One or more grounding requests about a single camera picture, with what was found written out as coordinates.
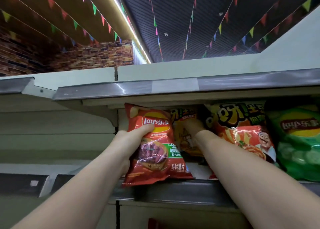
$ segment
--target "black ceiling panel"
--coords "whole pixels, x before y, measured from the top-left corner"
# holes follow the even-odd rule
[[[133,16],[151,58],[154,62],[161,62],[151,3],[149,0],[123,1]],[[258,53],[307,14],[304,9],[299,9],[305,1],[238,0],[235,5],[233,0],[196,0],[196,8],[193,11],[194,21],[191,22],[191,33],[188,34],[194,0],[152,0],[163,61],[182,60],[187,34],[185,59],[201,58],[206,51],[206,57]],[[228,9],[229,17],[226,22],[224,15]],[[261,48],[254,48],[257,41],[296,9],[298,10],[295,12],[291,24],[288,26],[280,25],[279,34],[270,35],[267,45],[261,43]],[[259,20],[267,12],[266,25],[263,26]],[[222,32],[220,35],[218,26],[221,22]],[[253,26],[255,29],[253,38],[251,38],[248,32]],[[209,43],[215,32],[217,33],[216,41],[212,42],[212,48],[210,48]],[[243,45],[241,40],[245,35],[246,45]]]

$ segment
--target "cartoon chef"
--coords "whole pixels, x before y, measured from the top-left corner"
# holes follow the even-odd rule
[[[260,148],[263,153],[267,154],[275,162],[277,155],[274,147],[272,146],[269,135],[266,132],[259,132],[258,135],[260,144],[256,145],[256,147]]]

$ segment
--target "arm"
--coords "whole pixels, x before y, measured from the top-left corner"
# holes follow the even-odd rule
[[[255,229],[320,228],[320,197],[250,152],[184,121],[208,164]]]
[[[108,148],[12,229],[93,229],[129,158],[153,125],[119,131]]]

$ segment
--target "green label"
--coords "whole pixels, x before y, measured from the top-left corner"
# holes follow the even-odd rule
[[[168,158],[182,158],[177,146],[175,144],[163,144],[169,151]]]

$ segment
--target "green chip bag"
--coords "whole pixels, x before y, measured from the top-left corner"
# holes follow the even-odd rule
[[[279,135],[277,158],[295,179],[320,181],[320,114],[315,105],[268,113]]]

